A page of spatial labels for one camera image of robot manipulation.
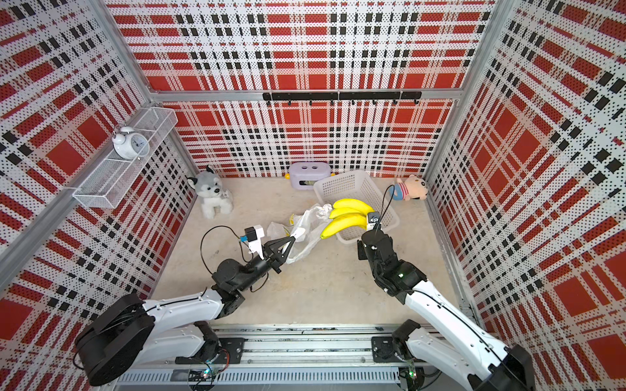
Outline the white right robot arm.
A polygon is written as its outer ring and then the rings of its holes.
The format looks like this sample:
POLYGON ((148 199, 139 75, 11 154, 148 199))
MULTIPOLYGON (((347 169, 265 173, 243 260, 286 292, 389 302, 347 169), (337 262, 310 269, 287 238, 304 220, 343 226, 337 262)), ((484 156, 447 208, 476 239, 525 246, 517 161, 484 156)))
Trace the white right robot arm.
POLYGON ((465 390, 536 389, 532 357, 525 348, 506 345, 459 311, 421 270, 398 257, 388 234, 366 231, 357 249, 375 284, 443 336, 432 337, 408 320, 392 335, 399 357, 430 363, 465 390))

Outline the translucent white plastic bag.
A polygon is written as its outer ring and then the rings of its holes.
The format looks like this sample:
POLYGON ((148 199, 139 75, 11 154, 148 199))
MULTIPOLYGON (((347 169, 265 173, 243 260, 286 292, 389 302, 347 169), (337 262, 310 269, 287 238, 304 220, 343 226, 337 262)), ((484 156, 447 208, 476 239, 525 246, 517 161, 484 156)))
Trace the translucent white plastic bag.
POLYGON ((329 217, 332 210, 331 204, 316 204, 302 215, 293 214, 289 226, 275 222, 269 224, 267 228, 269 239, 282 239, 287 236, 296 238, 287 257, 287 264, 303 260, 317 246, 321 241, 322 231, 331 223, 329 217))

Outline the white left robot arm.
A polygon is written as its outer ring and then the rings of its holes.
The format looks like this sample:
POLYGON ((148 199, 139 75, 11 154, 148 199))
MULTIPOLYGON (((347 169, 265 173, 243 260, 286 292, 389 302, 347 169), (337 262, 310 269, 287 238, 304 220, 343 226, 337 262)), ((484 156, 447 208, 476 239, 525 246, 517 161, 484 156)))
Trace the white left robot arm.
POLYGON ((76 337, 76 368, 98 387, 140 363, 213 358, 220 344, 208 322, 234 313, 246 289, 270 271, 279 272, 295 242, 293 236, 269 240, 246 264, 222 261, 213 273, 214 285, 201 293, 161 301, 145 301, 134 293, 119 298, 76 337))

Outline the white perforated plastic basket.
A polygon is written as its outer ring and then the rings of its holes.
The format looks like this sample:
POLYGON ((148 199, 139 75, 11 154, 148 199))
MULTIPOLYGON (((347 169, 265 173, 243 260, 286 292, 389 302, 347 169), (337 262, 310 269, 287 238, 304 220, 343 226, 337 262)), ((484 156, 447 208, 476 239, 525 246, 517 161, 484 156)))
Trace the white perforated plastic basket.
MULTIPOLYGON (((337 200, 349 198, 361 200, 376 208, 376 211, 380 211, 383 201, 383 193, 363 170, 345 172, 322 179, 314 185, 314 191, 321 204, 333 204, 337 200)), ((392 207, 389 207, 381 220, 381 229, 389 232, 397 228, 399 224, 398 214, 392 207)), ((339 232, 336 237, 343 244, 354 244, 363 233, 365 233, 364 229, 351 227, 339 232)))

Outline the yellow banana bunch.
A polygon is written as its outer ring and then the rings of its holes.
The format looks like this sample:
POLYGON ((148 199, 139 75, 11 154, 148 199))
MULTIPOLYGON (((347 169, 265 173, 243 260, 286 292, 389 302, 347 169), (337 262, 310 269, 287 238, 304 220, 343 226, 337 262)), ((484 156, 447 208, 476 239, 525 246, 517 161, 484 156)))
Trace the yellow banana bunch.
POLYGON ((374 208, 362 200, 347 198, 337 200, 329 215, 330 223, 320 234, 321 239, 329 239, 353 227, 367 229, 370 213, 375 213, 374 208))

